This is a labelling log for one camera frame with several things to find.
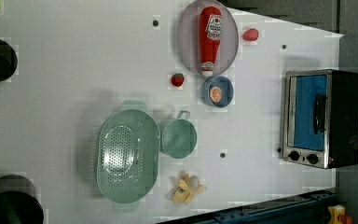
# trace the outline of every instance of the red strawberry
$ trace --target red strawberry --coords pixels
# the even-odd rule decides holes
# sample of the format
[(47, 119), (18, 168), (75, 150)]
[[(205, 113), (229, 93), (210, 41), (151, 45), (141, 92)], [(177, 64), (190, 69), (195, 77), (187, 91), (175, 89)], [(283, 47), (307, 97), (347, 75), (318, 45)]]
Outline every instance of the red strawberry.
[(250, 29), (243, 34), (243, 39), (247, 41), (256, 41), (258, 38), (258, 31), (256, 29)]
[(180, 87), (185, 82), (185, 77), (182, 74), (175, 74), (171, 77), (171, 83), (175, 87)]

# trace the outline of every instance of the ketchup bottle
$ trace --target ketchup bottle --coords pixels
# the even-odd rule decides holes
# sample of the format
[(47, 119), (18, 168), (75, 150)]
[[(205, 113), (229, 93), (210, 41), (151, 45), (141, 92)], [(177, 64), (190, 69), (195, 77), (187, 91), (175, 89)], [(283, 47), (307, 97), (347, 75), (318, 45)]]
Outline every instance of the ketchup bottle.
[(214, 61), (220, 46), (222, 13), (217, 7), (206, 7), (200, 14), (200, 49), (202, 74), (213, 74)]

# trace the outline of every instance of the blue bowl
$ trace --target blue bowl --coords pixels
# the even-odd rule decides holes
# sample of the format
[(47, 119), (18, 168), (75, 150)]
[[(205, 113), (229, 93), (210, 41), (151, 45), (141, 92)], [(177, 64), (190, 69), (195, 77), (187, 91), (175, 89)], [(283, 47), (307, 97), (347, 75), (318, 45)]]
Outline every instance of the blue bowl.
[[(222, 100), (218, 103), (212, 102), (209, 97), (209, 89), (212, 87), (218, 87), (222, 90)], [(223, 108), (231, 103), (234, 97), (234, 87), (226, 77), (209, 77), (202, 85), (201, 97), (206, 105)]]

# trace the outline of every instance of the clear plate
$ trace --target clear plate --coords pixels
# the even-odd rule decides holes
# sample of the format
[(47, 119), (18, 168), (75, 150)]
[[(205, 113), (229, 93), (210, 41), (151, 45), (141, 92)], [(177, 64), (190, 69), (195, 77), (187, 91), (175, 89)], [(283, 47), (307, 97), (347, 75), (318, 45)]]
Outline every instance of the clear plate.
[(178, 23), (177, 47), (185, 66), (201, 75), (200, 13), (206, 7), (217, 7), (222, 12), (222, 35), (213, 70), (213, 75), (216, 76), (224, 73), (234, 62), (239, 45), (237, 24), (221, 3), (214, 0), (198, 0), (189, 5)]

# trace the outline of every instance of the oven window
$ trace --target oven window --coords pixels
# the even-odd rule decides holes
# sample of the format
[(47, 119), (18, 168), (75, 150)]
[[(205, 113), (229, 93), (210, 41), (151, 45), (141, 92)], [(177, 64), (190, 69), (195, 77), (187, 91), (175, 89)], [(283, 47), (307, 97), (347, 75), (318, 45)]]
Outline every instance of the oven window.
[(314, 107), (318, 95), (326, 95), (327, 77), (296, 78), (296, 113), (294, 147), (324, 150), (324, 132), (315, 133)]

